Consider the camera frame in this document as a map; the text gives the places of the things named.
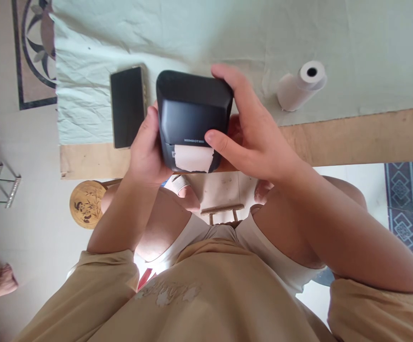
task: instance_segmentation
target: leg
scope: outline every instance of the leg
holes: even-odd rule
[[[366,208],[365,197],[355,186],[332,177],[325,177],[325,179]],[[254,221],[279,251],[305,267],[322,268],[324,266],[298,229],[301,222],[316,225],[315,222],[306,223],[304,219],[302,220],[300,215],[303,213],[295,212],[284,194],[281,194],[267,181],[259,181],[257,184],[255,200],[264,205],[257,204],[251,208]]]
[[[102,198],[103,212],[110,206],[118,186],[118,184],[114,185],[106,191]],[[183,198],[168,189],[159,189],[146,230],[136,248],[137,254],[144,260],[157,259],[172,245],[189,222],[191,213],[187,209],[196,208],[198,199],[191,186],[181,191],[183,191]]]

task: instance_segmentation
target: shirt sleeve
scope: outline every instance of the shirt sleeve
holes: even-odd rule
[[[73,273],[15,341],[86,341],[128,300],[138,286],[130,250],[82,252]]]
[[[413,294],[380,291],[352,280],[330,287],[328,324],[343,341],[413,341]]]

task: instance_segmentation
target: wrinkled fabric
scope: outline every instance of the wrinkled fabric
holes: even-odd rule
[[[53,9],[61,144],[113,141],[109,75],[137,64],[149,104],[165,69],[238,66],[279,125],[413,108],[413,1],[53,0]],[[310,60],[328,83],[283,114],[277,83]]]
[[[263,261],[232,241],[187,247],[138,293],[132,260],[130,251],[83,252],[15,341],[413,341],[413,294],[336,280],[330,332]]]

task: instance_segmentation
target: white shorts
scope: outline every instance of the white shorts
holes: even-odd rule
[[[175,242],[160,257],[145,265],[160,273],[173,266],[187,246],[209,238],[224,238],[237,242],[258,255],[279,276],[292,295],[302,293],[303,286],[324,270],[304,267],[285,256],[261,232],[251,214],[236,229],[227,225],[210,226],[192,214]]]

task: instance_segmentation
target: forearm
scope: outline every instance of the forearm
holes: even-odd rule
[[[130,249],[135,251],[157,196],[158,187],[146,187],[127,173],[113,202],[97,223],[87,251],[103,254]]]
[[[293,176],[275,185],[302,213],[301,233],[333,272],[376,288],[413,292],[412,252],[309,165],[301,162]]]

